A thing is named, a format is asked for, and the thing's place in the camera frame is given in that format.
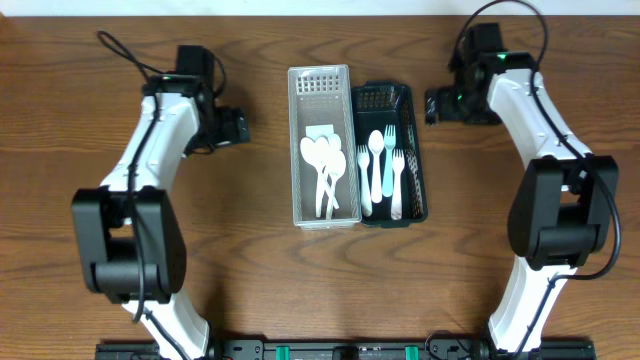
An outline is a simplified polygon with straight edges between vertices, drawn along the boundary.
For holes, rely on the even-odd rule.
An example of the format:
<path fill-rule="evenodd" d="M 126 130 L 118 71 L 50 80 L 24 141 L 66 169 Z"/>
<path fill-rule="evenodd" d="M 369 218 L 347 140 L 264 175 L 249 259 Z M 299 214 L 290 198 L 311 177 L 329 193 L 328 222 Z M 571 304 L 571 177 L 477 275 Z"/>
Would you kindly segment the clear plastic basket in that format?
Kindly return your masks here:
<path fill-rule="evenodd" d="M 291 67 L 288 70 L 289 132 L 293 223 L 303 230 L 351 227 L 362 219 L 357 166 L 355 132 L 350 95 L 349 68 L 342 65 Z M 334 210 L 326 219 L 329 193 L 322 202 L 322 213 L 316 216 L 316 169 L 304 161 L 300 142 L 305 127 L 334 126 L 342 141 L 346 171 L 337 181 Z M 325 152 L 325 170 L 331 149 Z"/>

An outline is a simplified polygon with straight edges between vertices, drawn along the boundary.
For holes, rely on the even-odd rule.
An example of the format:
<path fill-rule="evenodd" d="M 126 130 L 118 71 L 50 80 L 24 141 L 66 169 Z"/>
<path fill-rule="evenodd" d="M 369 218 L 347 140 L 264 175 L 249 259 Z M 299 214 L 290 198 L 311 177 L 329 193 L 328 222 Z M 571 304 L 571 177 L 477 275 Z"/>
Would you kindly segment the white plastic spoon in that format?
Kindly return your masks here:
<path fill-rule="evenodd" d="M 334 210 L 335 191 L 337 181 L 344 175 L 346 171 L 346 158 L 342 151 L 331 150 L 327 158 L 327 171 L 331 180 L 329 190 L 329 201 L 326 211 L 326 219 L 331 220 Z"/>
<path fill-rule="evenodd" d="M 320 136 L 315 141 L 315 158 L 316 158 L 316 171 L 317 171 L 317 188 L 316 188 L 316 216 L 320 217 L 322 213 L 322 202 L 326 190 L 326 179 L 323 175 L 325 168 L 325 152 L 329 149 L 328 139 L 324 136 Z"/>
<path fill-rule="evenodd" d="M 308 137 L 304 137 L 300 142 L 300 151 L 301 151 L 301 155 L 302 155 L 304 161 L 315 168 L 315 165 L 316 165 L 315 141 L 311 140 Z M 329 190 L 330 190 L 330 186 L 329 186 L 329 184 L 327 182 L 328 174 L 325 173 L 324 170 L 323 170 L 323 175 L 324 175 L 324 178 L 326 179 L 325 194 L 328 194 Z"/>

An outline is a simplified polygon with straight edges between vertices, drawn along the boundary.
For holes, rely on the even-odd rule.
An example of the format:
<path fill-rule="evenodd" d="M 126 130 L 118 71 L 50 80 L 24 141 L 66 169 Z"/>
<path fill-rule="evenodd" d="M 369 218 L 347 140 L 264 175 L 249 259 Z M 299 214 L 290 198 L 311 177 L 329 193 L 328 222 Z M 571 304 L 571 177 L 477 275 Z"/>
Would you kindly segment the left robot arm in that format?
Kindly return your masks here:
<path fill-rule="evenodd" d="M 142 322 L 165 359 L 205 359 L 210 326 L 184 289 L 186 245 L 169 192 L 187 156 L 245 143 L 240 109 L 215 105 L 204 75 L 161 74 L 143 87 L 138 124 L 113 170 L 71 204 L 87 288 Z"/>

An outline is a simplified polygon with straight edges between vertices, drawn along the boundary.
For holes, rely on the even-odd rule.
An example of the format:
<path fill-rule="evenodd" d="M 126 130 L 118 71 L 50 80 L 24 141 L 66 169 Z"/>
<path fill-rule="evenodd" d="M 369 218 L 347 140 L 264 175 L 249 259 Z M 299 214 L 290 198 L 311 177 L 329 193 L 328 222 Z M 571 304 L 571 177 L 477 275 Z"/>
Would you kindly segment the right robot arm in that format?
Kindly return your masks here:
<path fill-rule="evenodd" d="M 569 281 L 603 277 L 620 253 L 619 174 L 567 126 L 528 53 L 453 55 L 453 85 L 426 93 L 426 120 L 503 124 L 525 167 L 507 220 L 514 264 L 488 320 L 489 349 L 516 359 L 542 346 L 542 329 Z"/>

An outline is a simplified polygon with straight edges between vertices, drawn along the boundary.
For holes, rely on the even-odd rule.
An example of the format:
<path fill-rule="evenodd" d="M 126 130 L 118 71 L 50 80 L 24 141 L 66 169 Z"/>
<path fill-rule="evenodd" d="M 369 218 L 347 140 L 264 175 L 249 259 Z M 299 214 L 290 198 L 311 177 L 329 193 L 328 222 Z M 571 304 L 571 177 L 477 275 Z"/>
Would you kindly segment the black plastic basket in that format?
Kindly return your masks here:
<path fill-rule="evenodd" d="M 401 228 L 428 217 L 426 189 L 422 172 L 413 97 L 408 86 L 391 81 L 369 81 L 351 89 L 356 145 L 368 144 L 371 132 L 395 127 L 396 145 L 404 153 L 405 167 L 400 174 L 402 217 L 391 218 L 391 198 L 372 205 L 372 214 L 362 216 L 371 227 Z"/>

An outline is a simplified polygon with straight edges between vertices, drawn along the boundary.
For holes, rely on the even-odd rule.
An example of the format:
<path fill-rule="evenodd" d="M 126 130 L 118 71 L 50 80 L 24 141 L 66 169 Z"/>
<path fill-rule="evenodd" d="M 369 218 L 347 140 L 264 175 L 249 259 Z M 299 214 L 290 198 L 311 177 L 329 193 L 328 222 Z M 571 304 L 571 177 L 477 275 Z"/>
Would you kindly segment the teal plastic fork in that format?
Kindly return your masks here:
<path fill-rule="evenodd" d="M 396 146 L 396 130 L 394 125 L 387 125 L 385 127 L 383 141 L 385 149 L 385 162 L 382 178 L 382 195 L 384 197 L 391 197 L 393 194 L 392 153 Z"/>

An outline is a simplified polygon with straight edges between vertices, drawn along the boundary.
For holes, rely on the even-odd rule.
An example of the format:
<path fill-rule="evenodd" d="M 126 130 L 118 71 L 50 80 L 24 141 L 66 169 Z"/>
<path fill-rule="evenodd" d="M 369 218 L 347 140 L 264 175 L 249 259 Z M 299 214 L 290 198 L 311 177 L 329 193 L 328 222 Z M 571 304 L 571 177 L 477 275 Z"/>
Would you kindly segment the white plastic fork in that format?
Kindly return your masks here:
<path fill-rule="evenodd" d="M 401 174 L 405 167 L 404 153 L 400 149 L 393 150 L 392 170 L 394 174 L 393 193 L 391 200 L 391 219 L 400 220 L 402 218 L 402 190 Z"/>
<path fill-rule="evenodd" d="M 365 145 L 357 146 L 357 163 L 360 169 L 360 192 L 362 215 L 370 217 L 373 213 L 370 185 L 368 179 L 368 166 L 370 162 L 369 151 Z"/>

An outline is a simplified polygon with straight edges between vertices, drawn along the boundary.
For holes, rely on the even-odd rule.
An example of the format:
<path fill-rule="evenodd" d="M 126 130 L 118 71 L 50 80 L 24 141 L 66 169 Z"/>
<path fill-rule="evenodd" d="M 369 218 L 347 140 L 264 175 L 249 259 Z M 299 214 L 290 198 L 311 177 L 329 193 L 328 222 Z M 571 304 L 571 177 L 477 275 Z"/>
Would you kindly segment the translucent plastic spoon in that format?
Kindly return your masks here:
<path fill-rule="evenodd" d="M 329 148 L 332 151 L 341 151 L 342 150 L 342 141 L 338 134 L 330 134 L 328 137 Z"/>

